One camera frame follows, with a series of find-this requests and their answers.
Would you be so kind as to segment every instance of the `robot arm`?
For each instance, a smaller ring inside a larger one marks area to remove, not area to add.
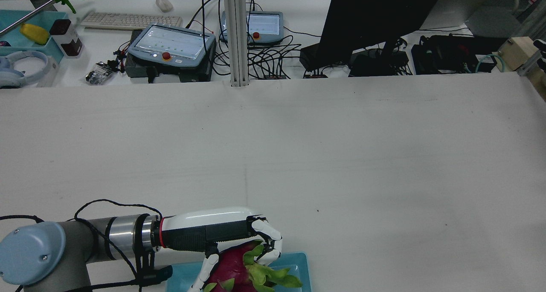
[[[219,261],[217,242],[241,240],[244,243],[250,237],[261,236],[265,241],[264,250],[256,261],[263,265],[275,261],[282,250],[281,234],[265,217],[247,208],[192,212],[162,220],[149,214],[137,214],[88,222],[117,248],[101,241],[80,222],[43,222],[21,227],[0,242],[2,279],[22,285],[25,292],[83,288],[90,286],[87,263],[120,259],[118,251],[126,257],[142,257],[164,247],[205,253],[201,272],[189,289],[190,292],[197,292],[203,288],[203,283]],[[27,256],[42,258],[18,258]],[[156,281],[146,284],[158,284],[171,275],[168,269],[161,272],[156,276]]]
[[[164,218],[156,235],[162,247],[176,251],[204,252],[205,260],[199,275],[188,292],[203,288],[218,263],[217,242],[244,240],[261,236],[264,250],[256,262],[269,265],[282,251],[282,236],[265,217],[247,208],[222,208]]]

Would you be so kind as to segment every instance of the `white table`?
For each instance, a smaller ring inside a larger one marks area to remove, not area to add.
[[[546,105],[515,73],[0,90],[0,129],[2,215],[246,205],[307,252],[314,292],[546,286]]]
[[[201,0],[170,0],[174,5],[174,9],[167,13],[162,13],[160,9],[155,5],[155,0],[75,0],[72,4],[78,11],[77,14],[72,14],[68,7],[57,3],[55,7],[64,11],[69,15],[69,18],[76,25],[91,11],[101,12],[126,12],[130,14],[165,14],[167,16],[180,16],[183,18],[183,25],[189,22],[195,11],[201,6]],[[3,5],[3,8],[20,8],[19,1],[7,1],[8,3]],[[324,20],[328,13],[328,7],[330,0],[256,0],[265,11],[282,11],[284,15],[284,24],[287,28],[296,32],[307,32],[314,35],[320,35],[324,26]],[[220,25],[218,24],[218,4],[217,0],[211,1],[205,7],[206,17],[205,25],[210,30],[218,34]],[[220,9],[224,10],[224,1],[221,0]],[[201,14],[196,18],[201,22]],[[194,22],[191,28],[201,30],[200,24]],[[92,69],[93,65],[98,61],[107,61],[114,59],[113,51],[117,50],[117,47],[122,43],[128,41],[131,38],[130,31],[115,31],[115,30],[97,30],[97,29],[84,29],[82,26],[77,28],[78,34],[84,43],[84,52],[78,59],[63,59],[60,63],[60,70],[57,78],[54,82],[54,86],[74,86],[74,85],[86,85],[84,77]],[[285,30],[285,35],[292,34]],[[433,33],[426,32],[425,35],[432,35]],[[318,43],[319,38],[303,35],[293,34],[294,43],[302,44],[302,47]],[[409,45],[405,50],[408,54],[413,44],[419,43],[419,38],[423,35],[421,32],[412,33],[404,38],[408,41]],[[290,55],[299,56],[299,52],[295,51]],[[413,61],[410,59],[410,67],[413,69]],[[220,73],[229,72],[228,67],[216,67]],[[283,69],[291,78],[302,78],[305,69],[297,58],[287,58],[283,62]],[[324,74],[330,78],[346,78],[349,74],[349,68],[336,68],[326,69]],[[229,76],[218,76],[213,73],[213,81],[229,80]],[[125,74],[116,74],[108,85],[117,84],[145,84],[148,80],[146,78],[129,78]],[[154,81],[156,83],[166,82],[179,82],[176,75],[162,75]]]

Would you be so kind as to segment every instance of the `headphones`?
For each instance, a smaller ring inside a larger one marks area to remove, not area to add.
[[[42,69],[29,76],[25,76],[21,71],[13,69],[16,61],[29,57],[39,58],[44,61]],[[39,51],[17,51],[10,53],[5,57],[0,57],[0,88],[19,88],[43,77],[50,69],[51,64],[49,63],[49,59],[44,53]]]

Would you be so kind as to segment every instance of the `computer mouse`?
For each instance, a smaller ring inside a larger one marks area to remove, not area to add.
[[[172,3],[169,0],[156,0],[156,5],[163,12],[168,12],[172,10]]]

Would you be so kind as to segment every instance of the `teal tray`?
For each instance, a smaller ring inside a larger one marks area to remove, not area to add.
[[[180,263],[172,265],[172,277],[167,280],[166,292],[186,292],[201,271],[201,262]],[[303,252],[282,254],[281,257],[271,263],[273,269],[290,268],[289,274],[297,276],[302,281],[301,288],[285,288],[276,286],[275,292],[312,292],[311,278],[307,255]]]
[[[0,10],[0,30],[6,28],[10,24],[16,22],[17,20],[23,18],[29,11],[13,11],[13,10]],[[65,12],[41,12],[35,17],[31,18],[27,23],[34,24],[36,26],[41,26],[49,32],[53,22],[58,19],[68,18]],[[39,45],[19,32],[19,27],[15,30],[9,32],[6,35],[0,36],[0,40],[8,41],[11,47],[0,47],[0,56],[6,56],[15,51],[25,51],[25,50],[35,50],[45,53],[46,55],[52,56],[57,63],[60,63],[63,58],[63,52],[57,46],[57,43],[53,38],[49,38],[45,45]]]

